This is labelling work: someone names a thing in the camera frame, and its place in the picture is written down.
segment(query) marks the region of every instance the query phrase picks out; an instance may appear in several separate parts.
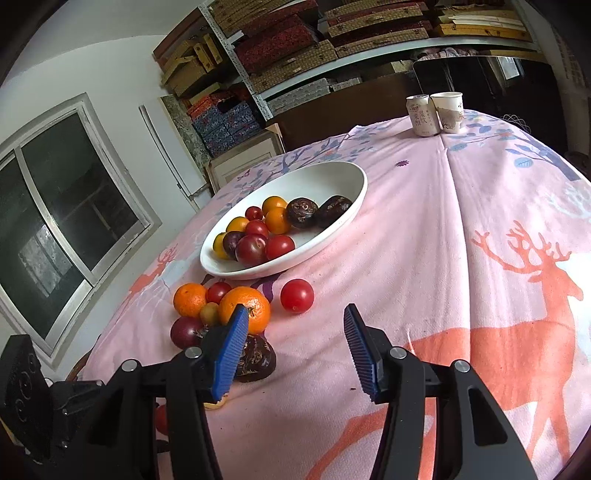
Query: orange deer pattern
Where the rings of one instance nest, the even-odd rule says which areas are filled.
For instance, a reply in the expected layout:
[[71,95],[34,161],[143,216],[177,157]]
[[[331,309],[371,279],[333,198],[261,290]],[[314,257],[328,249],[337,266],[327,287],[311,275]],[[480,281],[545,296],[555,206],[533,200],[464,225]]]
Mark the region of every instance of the orange deer pattern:
[[[549,420],[564,465],[570,457],[570,448],[563,388],[573,371],[576,345],[576,328],[568,297],[582,301],[583,291],[568,273],[556,265],[557,262],[567,261],[571,252],[563,254],[558,242],[552,246],[541,233],[538,234],[541,246],[536,247],[525,228],[516,220],[514,223],[515,227],[507,233],[508,244],[523,266],[506,262],[493,253],[488,245],[489,232],[475,231],[472,244],[503,270],[530,275],[529,282],[541,283],[546,317],[508,327],[447,329],[412,340],[404,347],[423,361],[443,365],[450,365],[455,359],[465,358],[472,352],[472,365],[503,410],[537,402],[531,436],[525,445],[528,456],[532,458]],[[532,263],[531,254],[535,254],[539,262]],[[547,348],[549,342],[553,345],[552,349]],[[527,344],[528,348],[524,349],[523,344]],[[320,480],[326,468],[348,447],[381,430],[386,411],[387,408],[382,408],[349,419],[340,438],[314,465],[306,480]],[[427,400],[426,414],[435,416],[434,399]],[[435,434],[433,423],[423,440],[421,480],[427,480],[433,474]]]

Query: paper cup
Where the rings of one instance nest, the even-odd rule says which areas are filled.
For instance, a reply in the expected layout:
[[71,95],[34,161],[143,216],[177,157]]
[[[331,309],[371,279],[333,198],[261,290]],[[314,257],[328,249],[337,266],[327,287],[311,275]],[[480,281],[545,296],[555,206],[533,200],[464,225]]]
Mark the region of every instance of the paper cup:
[[407,111],[413,131],[419,137],[432,137],[441,131],[435,105],[429,95],[407,97]]
[[448,134],[460,133],[464,120],[462,94],[459,92],[441,92],[434,93],[431,98],[435,103],[435,108],[437,108],[442,130]]

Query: yellow tomato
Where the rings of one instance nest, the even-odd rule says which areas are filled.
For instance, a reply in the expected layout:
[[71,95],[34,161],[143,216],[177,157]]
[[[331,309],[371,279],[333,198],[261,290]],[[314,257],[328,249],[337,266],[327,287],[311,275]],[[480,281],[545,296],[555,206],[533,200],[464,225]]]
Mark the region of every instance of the yellow tomato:
[[291,229],[285,209],[282,207],[273,208],[265,214],[265,225],[275,235],[283,235]]
[[219,233],[216,235],[215,240],[213,241],[213,251],[215,254],[221,258],[222,260],[230,260],[230,257],[223,249],[223,238],[226,236],[226,232]]
[[249,220],[246,217],[236,217],[228,224],[226,232],[243,232]]
[[273,196],[273,197],[269,197],[267,200],[265,200],[262,203],[262,213],[263,215],[267,215],[267,213],[273,209],[273,208],[277,208],[277,207],[287,207],[287,202],[282,199],[281,197],[277,197],[277,196]]

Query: window frame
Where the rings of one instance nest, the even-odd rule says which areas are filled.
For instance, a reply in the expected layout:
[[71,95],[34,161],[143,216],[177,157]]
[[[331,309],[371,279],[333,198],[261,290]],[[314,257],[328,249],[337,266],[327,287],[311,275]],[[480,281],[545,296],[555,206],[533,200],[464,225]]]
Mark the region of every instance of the window frame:
[[[43,202],[26,165],[25,158],[22,155],[22,147],[26,143],[71,115],[78,115],[86,135],[109,177],[138,219],[115,242],[92,270],[84,264],[66,237],[62,234],[58,224]],[[64,340],[72,330],[74,324],[85,317],[83,312],[89,305],[91,298],[106,282],[115,276],[115,271],[121,266],[121,262],[131,256],[129,255],[131,250],[146,240],[161,225],[161,222],[137,189],[123,162],[115,152],[113,145],[106,136],[98,117],[92,109],[88,95],[85,93],[42,113],[0,144],[0,172],[11,161],[18,163],[27,190],[45,225],[65,255],[84,278],[62,308],[46,338],[43,338],[37,333],[33,326],[27,322],[9,298],[4,288],[0,285],[0,312],[4,314],[17,331],[31,336],[34,344],[41,350],[44,354],[43,356],[46,356],[45,360],[51,364],[64,345]]]

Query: white bowl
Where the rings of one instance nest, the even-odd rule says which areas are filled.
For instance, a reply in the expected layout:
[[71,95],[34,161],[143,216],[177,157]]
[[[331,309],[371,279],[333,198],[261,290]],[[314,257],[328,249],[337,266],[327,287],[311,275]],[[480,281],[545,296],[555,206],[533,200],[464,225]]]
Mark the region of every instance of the white bowl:
[[[368,189],[365,172],[354,163],[329,161],[291,171],[266,185],[256,189],[230,209],[207,235],[201,248],[199,260],[203,269],[215,277],[246,280],[261,278],[283,272],[294,267],[331,243],[342,229],[351,223],[361,208],[363,197]],[[244,216],[250,206],[261,207],[266,198],[277,195],[286,202],[298,197],[306,197],[322,205],[333,195],[342,195],[353,205],[332,225],[321,230],[312,228],[298,230],[292,228],[287,235],[293,238],[295,250],[256,267],[244,268],[234,260],[222,260],[213,251],[216,235],[226,231],[235,217]]]

